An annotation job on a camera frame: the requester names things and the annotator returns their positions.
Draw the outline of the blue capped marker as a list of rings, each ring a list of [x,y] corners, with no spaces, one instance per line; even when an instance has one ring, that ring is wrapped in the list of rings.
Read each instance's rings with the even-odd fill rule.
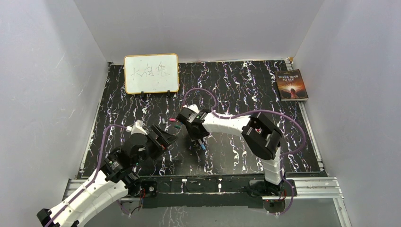
[[[203,141],[202,139],[199,139],[199,140],[198,140],[198,143],[199,143],[199,145],[201,146],[201,148],[202,148],[203,150],[206,150],[206,146],[205,146],[204,141]]]

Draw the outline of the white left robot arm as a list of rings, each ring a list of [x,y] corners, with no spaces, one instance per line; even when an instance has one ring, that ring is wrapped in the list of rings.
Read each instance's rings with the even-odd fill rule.
[[[177,136],[152,125],[146,132],[141,122],[124,128],[130,133],[105,159],[99,159],[93,174],[69,197],[51,209],[42,209],[37,217],[44,227],[79,227],[85,221],[122,197],[144,192],[133,168],[140,161],[156,160],[171,149]]]

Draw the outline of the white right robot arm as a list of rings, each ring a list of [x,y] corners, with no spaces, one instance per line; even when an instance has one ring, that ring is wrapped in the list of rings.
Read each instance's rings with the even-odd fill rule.
[[[262,163],[264,180],[250,183],[247,191],[254,196],[280,196],[285,190],[284,170],[280,160],[280,129],[266,114],[257,112],[235,117],[198,110],[197,105],[185,106],[176,117],[192,140],[200,140],[211,133],[225,133],[241,137]]]

